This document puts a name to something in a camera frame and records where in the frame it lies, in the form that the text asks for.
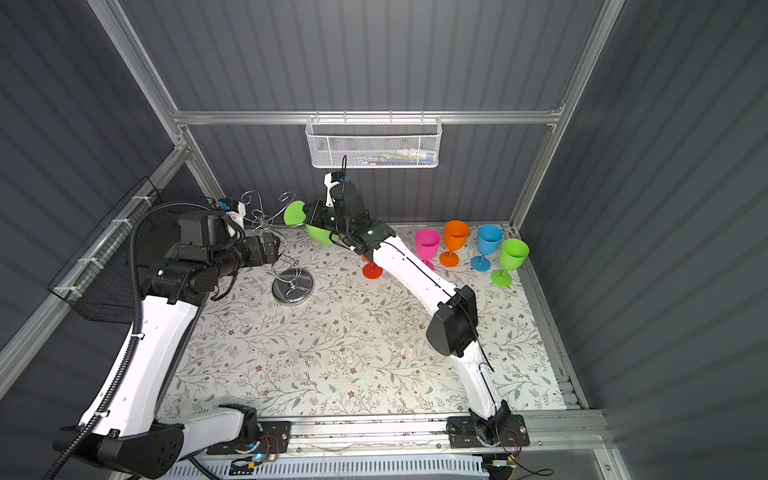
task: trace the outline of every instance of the green wine glass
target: green wine glass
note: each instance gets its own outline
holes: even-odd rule
[[[498,262],[502,265],[501,270],[496,270],[491,274],[491,280],[496,286],[507,287],[512,285],[512,275],[509,273],[512,270],[518,269],[525,259],[528,258],[528,254],[531,249],[524,241],[516,238],[506,240],[502,244],[502,252],[498,257]]]

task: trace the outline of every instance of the white plastic vent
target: white plastic vent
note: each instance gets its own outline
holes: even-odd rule
[[[440,120],[411,124],[329,124],[310,118],[306,140],[312,166],[341,168],[434,168],[440,151]]]
[[[364,478],[403,477],[405,475],[437,475],[455,480],[488,478],[482,471],[482,458],[472,455],[381,455],[360,457],[281,457],[256,468],[252,474],[229,475],[228,460],[200,460],[215,475],[227,480],[234,478]],[[205,478],[191,463],[178,462],[161,478],[198,480]]]

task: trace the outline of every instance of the gray corrugated wall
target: gray corrugated wall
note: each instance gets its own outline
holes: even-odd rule
[[[182,110],[556,108],[600,0],[122,6]]]
[[[300,126],[191,128],[224,192],[258,190],[267,212],[285,190],[324,195]],[[440,165],[351,170],[371,214],[384,221],[507,220],[538,153],[545,125],[446,125]]]
[[[197,197],[203,194],[200,190],[200,185],[197,184],[197,180],[195,180],[194,175],[186,165],[182,166],[174,177],[170,179],[163,191],[172,194],[185,194]]]
[[[600,0],[122,2],[182,110],[548,110]],[[227,194],[321,194],[303,127],[193,127]],[[546,127],[446,126],[440,165],[355,170],[389,221],[504,220]]]
[[[0,346],[88,234],[172,148],[80,1],[0,2]],[[0,476],[39,478],[77,422],[124,327],[68,316],[0,402]],[[60,478],[102,478],[71,462]]]
[[[768,3],[629,2],[522,228],[636,480],[765,476]]]

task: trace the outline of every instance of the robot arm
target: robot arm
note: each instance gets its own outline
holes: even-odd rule
[[[432,317],[427,340],[456,368],[467,392],[478,438],[486,445],[495,445],[511,412],[493,386],[490,365],[478,343],[475,292],[468,286],[459,289],[431,271],[390,226],[372,219],[362,195],[344,170],[327,174],[325,185],[325,201],[298,203],[306,224],[328,230],[333,243],[389,271],[419,299]],[[294,220],[300,223],[301,217]]]
[[[243,266],[277,260],[279,240],[270,233],[264,234],[263,241],[245,237],[239,215],[243,208],[230,209],[227,203],[233,204],[231,199],[223,200],[223,211],[195,210],[180,215],[181,242],[150,268],[141,288],[141,333],[128,332],[104,385],[79,424],[59,430],[54,440],[59,452],[98,467],[158,478],[178,459],[207,446],[231,440],[246,445],[258,441],[256,410],[250,407],[222,405],[172,422],[155,419],[202,306],[219,279],[236,274]],[[134,337],[138,341],[128,355]],[[100,412],[99,406],[109,398],[121,371],[122,380],[108,409]],[[75,443],[94,418],[98,419],[95,426]],[[60,460],[65,461],[68,454]],[[47,478],[56,471],[52,468]]]

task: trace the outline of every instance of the table surface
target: table surface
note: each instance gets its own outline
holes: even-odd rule
[[[433,227],[442,234],[442,226]],[[396,227],[413,249],[419,228]],[[266,267],[243,269],[232,293],[209,302],[180,361],[158,416],[205,412],[225,402],[248,404],[261,417],[466,412],[467,399],[445,357],[425,337],[429,316],[388,273],[362,275],[365,261],[324,247],[303,228],[281,230],[286,254],[315,278],[311,298],[277,303]],[[472,228],[451,269],[436,271],[477,293],[480,341],[494,367],[494,384],[513,410],[564,409],[554,372],[520,280],[491,282],[492,268],[469,266],[477,255]],[[278,263],[277,269],[290,265]],[[222,279],[220,288],[230,281]]]

